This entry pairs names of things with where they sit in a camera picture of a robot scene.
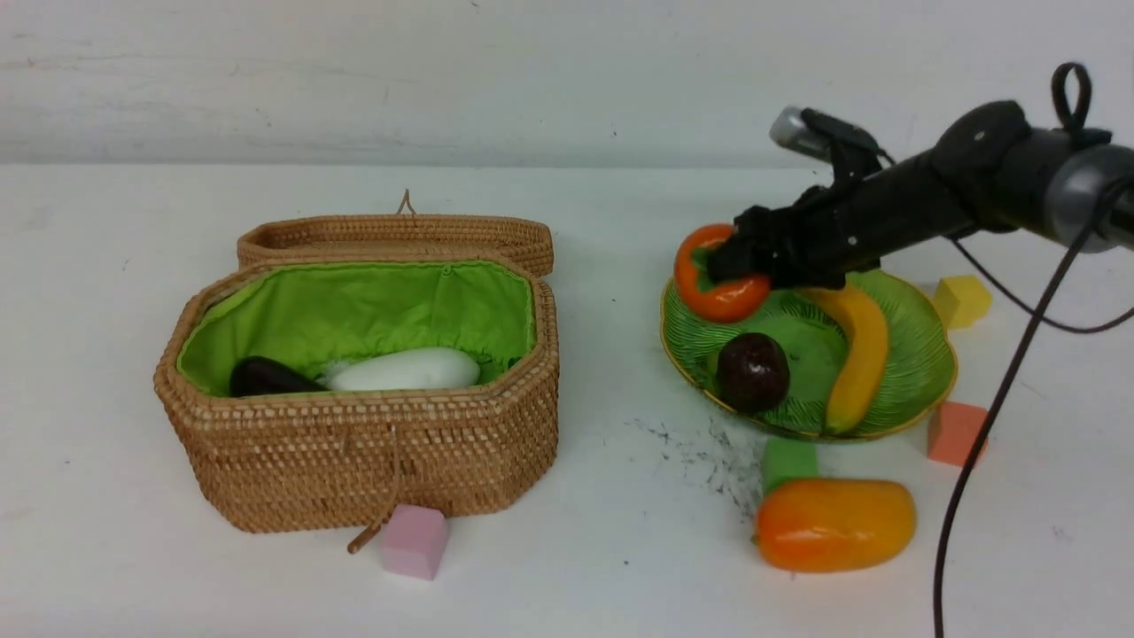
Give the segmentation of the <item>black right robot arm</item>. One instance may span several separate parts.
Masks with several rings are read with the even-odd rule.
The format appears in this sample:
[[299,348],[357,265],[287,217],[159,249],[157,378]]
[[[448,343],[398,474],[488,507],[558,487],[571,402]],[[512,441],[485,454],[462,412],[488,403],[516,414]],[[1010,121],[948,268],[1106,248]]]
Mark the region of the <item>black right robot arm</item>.
[[932,148],[883,167],[866,130],[787,107],[770,130],[781,146],[833,167],[827,187],[792,206],[753,206],[706,258],[706,277],[765,277],[773,288],[839,288],[850,272],[939,237],[1026,230],[1083,250],[1131,247],[1131,148],[1109,131],[1032,127],[1016,102],[960,116]]

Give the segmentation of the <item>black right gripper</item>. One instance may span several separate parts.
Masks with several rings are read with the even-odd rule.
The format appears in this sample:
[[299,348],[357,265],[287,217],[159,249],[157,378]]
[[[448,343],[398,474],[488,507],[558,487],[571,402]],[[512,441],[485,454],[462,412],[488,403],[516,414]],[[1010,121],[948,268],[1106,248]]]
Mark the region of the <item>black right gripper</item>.
[[754,205],[734,218],[733,236],[710,250],[709,282],[770,277],[773,288],[843,288],[850,272],[882,265],[874,235],[887,192],[870,182],[814,186],[786,207]]

